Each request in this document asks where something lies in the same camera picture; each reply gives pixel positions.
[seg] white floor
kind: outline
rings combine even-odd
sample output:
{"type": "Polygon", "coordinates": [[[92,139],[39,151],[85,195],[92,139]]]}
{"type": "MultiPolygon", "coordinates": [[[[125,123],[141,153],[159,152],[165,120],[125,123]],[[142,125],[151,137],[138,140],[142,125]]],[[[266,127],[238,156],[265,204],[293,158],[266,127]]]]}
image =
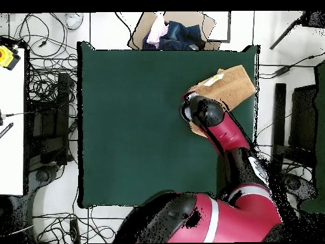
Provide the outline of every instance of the white floor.
{"type": "MultiPolygon", "coordinates": [[[[131,31],[134,30],[141,13],[122,13],[124,21],[129,25],[131,31]]],[[[325,37],[323,30],[306,28],[302,26],[295,27],[274,50],[269,47],[282,34],[287,26],[298,18],[302,13],[299,11],[232,11],[231,13],[231,31],[230,43],[222,43],[220,50],[242,51],[248,45],[261,45],[260,53],[260,73],[271,74],[281,68],[279,65],[290,65],[310,55],[320,54],[325,49],[325,37]]],[[[14,35],[18,25],[22,23],[26,14],[10,15],[10,23],[6,15],[0,15],[0,35],[10,33],[14,35]]],[[[49,27],[50,38],[56,41],[62,41],[62,26],[48,13],[35,14],[42,19],[49,27]]],[[[64,14],[56,13],[57,17],[64,23],[64,14]]],[[[213,37],[211,39],[225,40],[227,38],[227,14],[223,12],[209,12],[209,16],[216,21],[213,37]]],[[[33,35],[46,36],[46,27],[36,18],[29,19],[30,33],[33,35]]],[[[26,35],[27,29],[24,27],[21,35],[26,35]]],[[[32,37],[29,44],[37,41],[40,37],[32,37]]],[[[129,50],[127,42],[129,40],[128,29],[116,18],[114,13],[84,13],[84,21],[78,30],[70,30],[67,37],[69,53],[76,53],[75,47],[77,41],[89,41],[98,50],[120,49],[129,50]]],[[[47,44],[42,48],[38,45],[34,51],[40,55],[53,53],[57,46],[47,44]]],[[[60,58],[67,57],[64,52],[60,58]]],[[[272,123],[273,117],[273,97],[276,83],[287,84],[287,103],[286,113],[291,112],[291,94],[293,90],[300,86],[311,85],[315,83],[313,66],[322,62],[325,56],[317,57],[311,60],[305,60],[299,67],[292,68],[287,74],[274,79],[260,79],[260,92],[258,103],[258,132],[272,123]]],[[[288,139],[290,118],[286,119],[286,138],[288,139]]],[[[272,129],[269,128],[258,136],[259,144],[270,145],[272,129]]],[[[70,148],[72,154],[77,160],[77,142],[71,142],[70,148]]],[[[261,147],[261,151],[270,154],[270,147],[261,147]]],[[[72,202],[77,191],[78,169],[74,162],[65,167],[64,175],[42,188],[35,199],[34,216],[63,213],[60,217],[65,217],[72,212],[72,202]]],[[[85,210],[74,206],[75,213],[84,218],[87,222],[88,214],[91,210],[85,210]]],[[[110,226],[116,231],[130,212],[131,207],[95,207],[92,217],[97,226],[110,226]]],[[[35,219],[34,231],[36,234],[44,230],[53,219],[35,219]]],[[[81,233],[87,232],[87,226],[80,224],[81,233]]],[[[104,230],[102,234],[105,237],[113,236],[112,231],[104,230]]],[[[89,238],[93,237],[94,232],[89,232],[89,238]]],[[[44,240],[52,240],[53,235],[47,233],[44,240]]],[[[89,240],[90,243],[103,243],[99,236],[89,240]]]]}

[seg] cardboard box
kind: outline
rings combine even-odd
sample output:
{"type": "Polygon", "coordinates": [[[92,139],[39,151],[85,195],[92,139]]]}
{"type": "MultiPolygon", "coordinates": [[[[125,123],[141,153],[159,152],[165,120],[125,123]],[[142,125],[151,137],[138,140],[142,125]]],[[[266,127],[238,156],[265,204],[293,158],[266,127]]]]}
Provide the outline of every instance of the cardboard box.
{"type": "Polygon", "coordinates": [[[204,50],[219,50],[220,44],[221,42],[219,41],[208,41],[204,46],[204,50]]]}
{"type": "MultiPolygon", "coordinates": [[[[128,46],[130,48],[137,50],[135,46],[137,45],[137,47],[142,50],[143,39],[145,35],[150,32],[152,24],[154,24],[156,18],[157,17],[153,12],[142,13],[132,38],[129,40],[128,46]]],[[[201,39],[203,41],[206,41],[206,37],[209,37],[213,27],[215,26],[215,21],[212,18],[208,17],[207,15],[204,16],[202,13],[196,11],[166,11],[164,14],[164,19],[167,23],[169,23],[169,21],[179,22],[185,27],[199,24],[201,39]]]]}
{"type": "MultiPolygon", "coordinates": [[[[210,86],[207,86],[207,82],[211,81],[213,77],[208,78],[191,87],[189,92],[195,91],[203,97],[208,97],[221,103],[225,111],[226,108],[223,103],[226,103],[231,111],[255,93],[255,87],[242,65],[231,67],[227,70],[219,69],[217,74],[223,74],[223,77],[210,86]]],[[[206,137],[199,127],[192,122],[190,122],[190,128],[195,134],[206,137]]]]}

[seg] black pole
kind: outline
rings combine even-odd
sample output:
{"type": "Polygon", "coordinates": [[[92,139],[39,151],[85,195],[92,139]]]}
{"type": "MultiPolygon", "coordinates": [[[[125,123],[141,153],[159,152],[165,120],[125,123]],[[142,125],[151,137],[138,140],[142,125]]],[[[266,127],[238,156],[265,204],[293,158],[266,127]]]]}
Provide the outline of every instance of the black pole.
{"type": "Polygon", "coordinates": [[[274,42],[274,44],[270,47],[270,50],[273,50],[296,25],[300,24],[301,19],[302,18],[300,17],[296,19],[292,24],[290,24],[289,27],[283,32],[283,34],[277,39],[277,41],[274,42]]]}

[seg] green table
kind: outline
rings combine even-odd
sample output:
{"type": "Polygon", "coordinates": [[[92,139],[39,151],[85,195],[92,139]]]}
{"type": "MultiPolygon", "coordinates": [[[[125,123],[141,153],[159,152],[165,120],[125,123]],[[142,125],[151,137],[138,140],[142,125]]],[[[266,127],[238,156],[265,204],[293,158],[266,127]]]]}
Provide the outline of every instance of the green table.
{"type": "MultiPolygon", "coordinates": [[[[166,189],[216,194],[223,167],[210,142],[181,118],[182,95],[240,64],[254,82],[256,52],[95,51],[78,43],[79,206],[141,205],[166,189]]],[[[252,96],[233,111],[250,137],[254,106],[252,96]]]]}

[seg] white desk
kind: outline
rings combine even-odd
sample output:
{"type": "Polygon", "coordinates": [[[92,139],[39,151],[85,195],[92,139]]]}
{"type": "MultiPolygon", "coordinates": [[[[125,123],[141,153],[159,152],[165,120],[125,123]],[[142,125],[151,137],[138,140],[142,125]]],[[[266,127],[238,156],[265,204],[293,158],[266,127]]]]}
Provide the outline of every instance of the white desk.
{"type": "MultiPolygon", "coordinates": [[[[24,50],[12,71],[0,67],[0,110],[3,114],[23,112],[24,50]]],[[[13,127],[0,139],[0,194],[23,194],[23,114],[5,118],[0,132],[13,127]]]]}

